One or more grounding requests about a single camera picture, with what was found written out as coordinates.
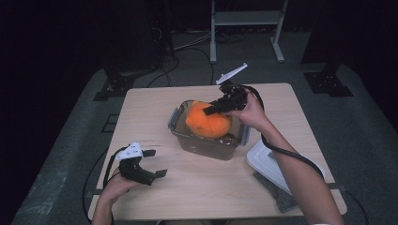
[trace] plastic bin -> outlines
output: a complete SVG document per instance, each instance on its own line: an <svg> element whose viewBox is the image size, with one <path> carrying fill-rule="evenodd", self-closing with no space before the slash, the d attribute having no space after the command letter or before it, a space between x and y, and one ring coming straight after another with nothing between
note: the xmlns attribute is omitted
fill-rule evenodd
<svg viewBox="0 0 398 225"><path fill-rule="evenodd" d="M233 117L228 133L218 139L209 139L191 132L186 125L187 113L193 100L184 101L175 109L169 120L168 128L178 137L181 148L201 156L229 160L239 145L245 145L249 139L250 128Z"/></svg>

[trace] orange object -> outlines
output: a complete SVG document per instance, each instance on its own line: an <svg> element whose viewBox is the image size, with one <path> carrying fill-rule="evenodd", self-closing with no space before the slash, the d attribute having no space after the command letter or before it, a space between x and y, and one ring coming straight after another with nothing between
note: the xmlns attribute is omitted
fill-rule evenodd
<svg viewBox="0 0 398 225"><path fill-rule="evenodd" d="M209 106L211 106L209 103L194 101L185 122L196 135L205 138L220 138L228 133L232 126L232 118L220 113L205 115L203 109Z"/></svg>

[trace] wooden table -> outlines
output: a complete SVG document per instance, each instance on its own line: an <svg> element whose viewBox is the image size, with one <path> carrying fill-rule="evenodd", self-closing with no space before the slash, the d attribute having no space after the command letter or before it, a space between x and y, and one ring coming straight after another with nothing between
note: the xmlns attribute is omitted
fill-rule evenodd
<svg viewBox="0 0 398 225"><path fill-rule="evenodd" d="M292 87L287 83L248 84L258 90L266 113L284 137L306 157L325 169L327 183L334 183L327 162L316 142ZM181 149L167 127L175 108L188 99L212 101L222 96L219 86L131 89L123 104L114 137L99 177L102 189L104 172L111 155L133 141L143 150L156 149L140 166L155 172L168 169L165 177L152 186L139 186L123 195L114 205L115 219L158 220L198 218L275 218L301 216L299 209L282 214L272 196L253 177L246 162L247 152L260 139L255 129L245 146L239 146L232 159L224 161L202 157ZM338 189L332 194L340 212L346 212ZM92 217L98 196L94 196Z"/></svg>

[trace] gray carpet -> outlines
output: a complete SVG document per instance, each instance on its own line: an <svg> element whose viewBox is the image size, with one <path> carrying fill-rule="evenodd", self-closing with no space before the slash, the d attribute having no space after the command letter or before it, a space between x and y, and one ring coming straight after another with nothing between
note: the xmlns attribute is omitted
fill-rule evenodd
<svg viewBox="0 0 398 225"><path fill-rule="evenodd" d="M313 94L303 73L319 71L324 65L301 65L308 32L282 32L280 44L285 62L277 62L269 43L269 33L239 35L235 44L219 44L218 62L212 66L207 56L208 43L176 53L177 67L150 87L210 85L222 73L247 63L234 77L234 83L290 83L314 132L337 183L350 189L365 208L370 224L395 224L398 221L398 135L363 87L360 77L342 65L337 76L351 90L353 97L330 97ZM199 36L175 34L175 46ZM166 57L164 70L177 61ZM137 78L133 88L145 88L163 73L158 70ZM103 70L95 73L82 92L68 122L54 144L38 179L32 186L13 224L88 224L83 210L82 190L86 177L100 158L99 165L87 180L84 204L88 207L98 182L103 157L112 133L102 132L112 113L119 113L124 98L110 97L93 101L106 81ZM348 207L346 224L364 224L356 202L343 194ZM116 224L156 224L155 221ZM302 217L283 219L282 224L306 224Z"/></svg>

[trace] hand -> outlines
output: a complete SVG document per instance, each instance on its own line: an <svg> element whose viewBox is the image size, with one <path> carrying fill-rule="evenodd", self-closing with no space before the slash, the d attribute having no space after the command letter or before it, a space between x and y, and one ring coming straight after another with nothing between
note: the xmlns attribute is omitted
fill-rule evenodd
<svg viewBox="0 0 398 225"><path fill-rule="evenodd" d="M111 179L109 179L105 189L102 191L100 198L103 201L115 203L120 196L128 192L131 188L139 185L140 183L124 178L120 174L119 169L116 169Z"/></svg>
<svg viewBox="0 0 398 225"><path fill-rule="evenodd" d="M247 89L245 89L245 91L248 94L246 107L242 111L231 111L225 114L235 116L240 119L242 123L258 130L262 128L265 123L268 124L269 120L254 94Z"/></svg>

